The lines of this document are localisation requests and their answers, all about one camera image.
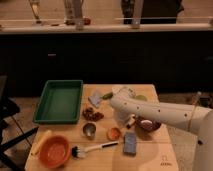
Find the cabinet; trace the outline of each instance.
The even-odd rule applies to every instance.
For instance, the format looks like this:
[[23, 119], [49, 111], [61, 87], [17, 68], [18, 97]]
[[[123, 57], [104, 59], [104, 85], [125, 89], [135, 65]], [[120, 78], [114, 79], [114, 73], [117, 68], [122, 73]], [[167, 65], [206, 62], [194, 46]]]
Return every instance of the cabinet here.
[[0, 74], [11, 96], [40, 96], [49, 79], [211, 91], [212, 39], [212, 31], [1, 35]]

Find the wooden table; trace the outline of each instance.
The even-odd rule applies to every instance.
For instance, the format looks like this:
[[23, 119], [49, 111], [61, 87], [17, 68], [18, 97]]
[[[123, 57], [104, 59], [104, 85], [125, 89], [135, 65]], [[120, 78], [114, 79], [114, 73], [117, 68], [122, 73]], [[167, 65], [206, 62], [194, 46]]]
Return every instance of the wooden table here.
[[[81, 111], [91, 106], [88, 97], [95, 90], [105, 94], [111, 91], [112, 85], [84, 85]], [[144, 95], [148, 101], [158, 101], [155, 87], [153, 85], [131, 85], [137, 95]], [[82, 127], [87, 121], [80, 116], [76, 125], [40, 125], [33, 146], [38, 142], [42, 134], [50, 129], [57, 135], [64, 135], [68, 138], [71, 147], [76, 145], [89, 146], [108, 142], [106, 132], [109, 128], [118, 126], [113, 109], [109, 106], [109, 101], [103, 101], [97, 111], [104, 114], [104, 119], [95, 122], [96, 134], [94, 140], [88, 140], [82, 132]], [[152, 133], [142, 130], [130, 130], [120, 127], [122, 134], [126, 131], [136, 131], [137, 134], [137, 154], [135, 157], [123, 154], [123, 138], [117, 146], [89, 152], [85, 159], [70, 157], [68, 162], [56, 170], [69, 171], [177, 171], [178, 166], [174, 155], [173, 147], [165, 125]], [[25, 169], [28, 171], [49, 170], [41, 165], [38, 156], [29, 154]]]

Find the orange bowl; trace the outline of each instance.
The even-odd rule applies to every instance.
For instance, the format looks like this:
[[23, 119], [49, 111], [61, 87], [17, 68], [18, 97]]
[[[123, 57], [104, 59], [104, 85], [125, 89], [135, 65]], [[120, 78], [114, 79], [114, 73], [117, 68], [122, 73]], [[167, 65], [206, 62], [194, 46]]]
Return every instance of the orange bowl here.
[[69, 156], [69, 141], [63, 136], [55, 135], [41, 146], [39, 160], [45, 167], [53, 169], [63, 165]]

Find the brush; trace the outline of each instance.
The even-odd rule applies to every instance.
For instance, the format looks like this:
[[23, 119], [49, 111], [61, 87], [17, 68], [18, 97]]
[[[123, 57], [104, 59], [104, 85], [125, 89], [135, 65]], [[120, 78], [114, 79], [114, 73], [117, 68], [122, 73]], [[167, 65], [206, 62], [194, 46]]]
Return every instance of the brush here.
[[99, 144], [99, 145], [94, 145], [94, 146], [89, 146], [89, 147], [80, 147], [80, 146], [75, 146], [72, 148], [72, 156], [77, 157], [77, 158], [85, 158], [86, 153], [92, 150], [97, 150], [97, 149], [103, 149], [106, 147], [111, 147], [114, 145], [118, 145], [118, 141], [112, 141], [104, 144]]

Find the green tray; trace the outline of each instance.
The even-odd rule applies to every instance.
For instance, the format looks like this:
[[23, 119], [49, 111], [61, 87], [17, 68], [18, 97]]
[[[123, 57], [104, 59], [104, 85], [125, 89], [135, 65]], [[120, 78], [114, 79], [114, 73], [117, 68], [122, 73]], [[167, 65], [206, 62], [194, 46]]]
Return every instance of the green tray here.
[[82, 89], [82, 80], [47, 81], [33, 122], [76, 124], [80, 114]]

